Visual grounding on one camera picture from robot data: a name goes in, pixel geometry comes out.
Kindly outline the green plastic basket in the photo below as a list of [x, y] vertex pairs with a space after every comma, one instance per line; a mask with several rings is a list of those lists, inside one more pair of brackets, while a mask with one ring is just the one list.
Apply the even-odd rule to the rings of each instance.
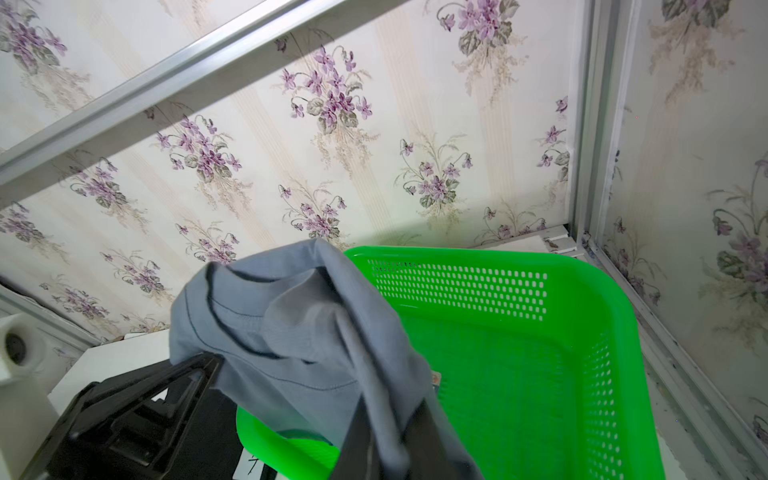
[[440, 375], [440, 405], [483, 477], [663, 477], [637, 323], [605, 273], [546, 253], [346, 255]]

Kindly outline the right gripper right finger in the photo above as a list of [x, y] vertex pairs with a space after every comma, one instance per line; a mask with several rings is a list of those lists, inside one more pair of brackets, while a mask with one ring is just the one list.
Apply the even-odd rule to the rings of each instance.
[[403, 442], [409, 455], [407, 479], [457, 480], [458, 470], [449, 459], [428, 406], [423, 401], [408, 421]]

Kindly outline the grey t-shirt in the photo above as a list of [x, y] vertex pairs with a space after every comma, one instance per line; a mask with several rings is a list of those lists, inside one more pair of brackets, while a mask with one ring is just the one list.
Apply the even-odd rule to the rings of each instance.
[[172, 304], [170, 359], [203, 352], [223, 358], [216, 388], [283, 435], [341, 451], [363, 397], [382, 479], [407, 479], [403, 433], [425, 401], [458, 479], [481, 475], [395, 310], [323, 240], [204, 266]]

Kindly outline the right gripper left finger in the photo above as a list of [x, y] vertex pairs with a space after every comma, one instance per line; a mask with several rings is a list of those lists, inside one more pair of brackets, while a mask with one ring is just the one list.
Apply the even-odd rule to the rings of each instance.
[[380, 456], [363, 397], [360, 398], [329, 480], [380, 480]]

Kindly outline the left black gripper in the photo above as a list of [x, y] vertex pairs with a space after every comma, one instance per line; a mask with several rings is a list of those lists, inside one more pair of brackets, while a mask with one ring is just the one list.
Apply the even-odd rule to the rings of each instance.
[[46, 436], [24, 479], [230, 479], [236, 406], [209, 389], [223, 358], [197, 354], [92, 382]]

